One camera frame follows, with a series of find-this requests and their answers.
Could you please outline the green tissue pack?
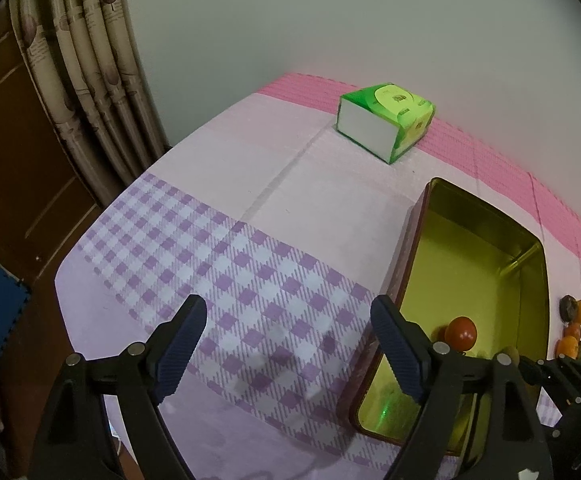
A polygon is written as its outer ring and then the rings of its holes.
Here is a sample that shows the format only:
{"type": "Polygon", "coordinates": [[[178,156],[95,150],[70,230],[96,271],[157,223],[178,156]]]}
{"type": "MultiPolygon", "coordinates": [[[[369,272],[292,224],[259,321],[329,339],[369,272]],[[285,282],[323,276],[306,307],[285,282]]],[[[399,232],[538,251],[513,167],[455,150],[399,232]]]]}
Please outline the green tissue pack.
{"type": "Polygon", "coordinates": [[[335,129],[392,165],[425,136],[435,113],[435,104],[423,96],[378,84],[339,98],[335,129]]]}

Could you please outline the maroon gold toffee tin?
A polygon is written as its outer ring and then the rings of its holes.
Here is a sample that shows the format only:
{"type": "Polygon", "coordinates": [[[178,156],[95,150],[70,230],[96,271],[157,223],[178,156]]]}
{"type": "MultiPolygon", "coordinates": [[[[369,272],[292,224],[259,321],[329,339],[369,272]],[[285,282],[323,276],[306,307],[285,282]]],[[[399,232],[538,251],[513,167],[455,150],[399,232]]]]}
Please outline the maroon gold toffee tin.
{"type": "MultiPolygon", "coordinates": [[[[410,212],[386,294],[432,340],[459,316],[476,325],[467,354],[507,347],[547,356],[550,301],[545,250],[519,222],[455,184],[430,180],[410,212]]],[[[419,406],[403,393],[372,334],[338,406],[371,443],[402,445],[419,406]]]]}

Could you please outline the pink purple checked tablecloth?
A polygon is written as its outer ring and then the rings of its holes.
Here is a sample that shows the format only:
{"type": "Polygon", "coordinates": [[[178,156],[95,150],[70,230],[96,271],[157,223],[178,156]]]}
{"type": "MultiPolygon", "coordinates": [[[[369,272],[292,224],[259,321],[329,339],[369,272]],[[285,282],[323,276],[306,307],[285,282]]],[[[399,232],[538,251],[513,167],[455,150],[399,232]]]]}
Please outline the pink purple checked tablecloth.
{"type": "Polygon", "coordinates": [[[290,74],[172,148],[98,217],[55,287],[74,350],[115,356],[187,296],[204,336],[161,413],[199,479],[379,479],[394,446],[335,406],[402,226],[442,177],[545,245],[581,297],[581,221],[530,172],[441,120],[387,165],[334,128],[347,84],[290,74]]]}

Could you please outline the red tomato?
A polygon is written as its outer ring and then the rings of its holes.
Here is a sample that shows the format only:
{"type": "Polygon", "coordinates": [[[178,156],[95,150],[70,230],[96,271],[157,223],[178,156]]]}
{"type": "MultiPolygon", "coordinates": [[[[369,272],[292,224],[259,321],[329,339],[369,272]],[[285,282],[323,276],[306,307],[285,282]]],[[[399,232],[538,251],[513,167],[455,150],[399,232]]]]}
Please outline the red tomato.
{"type": "Polygon", "coordinates": [[[458,352],[472,350],[477,341],[477,327],[467,316],[458,316],[446,326],[443,341],[458,352]]]}

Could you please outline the brown wooden door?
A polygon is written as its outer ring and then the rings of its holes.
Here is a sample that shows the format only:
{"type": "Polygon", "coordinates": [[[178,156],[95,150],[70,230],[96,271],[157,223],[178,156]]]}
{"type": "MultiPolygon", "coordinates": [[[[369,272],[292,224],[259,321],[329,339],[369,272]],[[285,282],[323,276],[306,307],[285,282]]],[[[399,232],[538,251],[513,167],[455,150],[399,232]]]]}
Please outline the brown wooden door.
{"type": "Polygon", "coordinates": [[[54,278],[59,263],[100,213],[42,110],[0,2],[0,266],[29,297],[0,353],[6,467],[29,470],[34,437],[71,344],[54,278]]]}

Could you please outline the beige patterned curtain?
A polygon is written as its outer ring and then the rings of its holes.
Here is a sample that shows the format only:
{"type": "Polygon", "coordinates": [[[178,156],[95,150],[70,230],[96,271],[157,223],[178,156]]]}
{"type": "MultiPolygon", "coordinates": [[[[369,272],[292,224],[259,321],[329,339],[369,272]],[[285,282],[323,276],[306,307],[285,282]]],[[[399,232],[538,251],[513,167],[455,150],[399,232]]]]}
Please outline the beige patterned curtain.
{"type": "Polygon", "coordinates": [[[8,0],[19,49],[60,144],[108,206],[167,152],[124,0],[8,0]]]}

